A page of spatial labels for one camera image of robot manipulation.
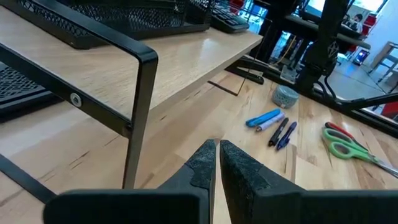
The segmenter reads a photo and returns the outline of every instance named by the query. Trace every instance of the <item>tape roll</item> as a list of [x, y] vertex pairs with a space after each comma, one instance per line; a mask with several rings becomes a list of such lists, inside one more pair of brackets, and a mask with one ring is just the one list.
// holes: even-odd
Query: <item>tape roll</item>
[[298, 100], [299, 94], [287, 86], [278, 86], [272, 94], [272, 102], [281, 108], [289, 109]]

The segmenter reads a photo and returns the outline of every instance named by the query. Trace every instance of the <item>keyboard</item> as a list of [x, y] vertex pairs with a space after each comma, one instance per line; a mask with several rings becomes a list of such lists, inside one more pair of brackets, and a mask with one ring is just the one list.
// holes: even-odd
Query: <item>keyboard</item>
[[232, 13], [228, 8], [215, 5], [210, 25], [228, 34], [243, 32], [249, 28], [246, 20]]

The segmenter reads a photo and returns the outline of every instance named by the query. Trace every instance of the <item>red chair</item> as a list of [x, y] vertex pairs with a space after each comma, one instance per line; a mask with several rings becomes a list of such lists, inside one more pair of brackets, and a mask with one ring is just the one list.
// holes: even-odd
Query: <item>red chair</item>
[[386, 103], [381, 115], [393, 119], [398, 114], [398, 102]]

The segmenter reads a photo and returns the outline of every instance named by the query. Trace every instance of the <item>black pen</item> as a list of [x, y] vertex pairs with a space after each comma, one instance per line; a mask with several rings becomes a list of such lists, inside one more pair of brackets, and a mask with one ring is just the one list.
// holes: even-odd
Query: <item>black pen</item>
[[276, 146], [279, 141], [279, 136], [282, 133], [282, 130], [285, 128], [287, 122], [289, 122], [289, 118], [285, 118], [282, 123], [279, 125], [276, 132], [272, 135], [271, 139], [268, 142], [268, 146]]

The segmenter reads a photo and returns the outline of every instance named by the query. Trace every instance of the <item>black mesh tray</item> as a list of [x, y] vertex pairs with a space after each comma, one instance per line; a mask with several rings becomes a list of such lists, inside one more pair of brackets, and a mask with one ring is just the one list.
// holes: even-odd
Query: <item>black mesh tray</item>
[[60, 98], [0, 62], [0, 123], [58, 102]]
[[[134, 39], [203, 31], [209, 28], [214, 0], [58, 0]], [[0, 4], [76, 49], [106, 43], [31, 0]]]

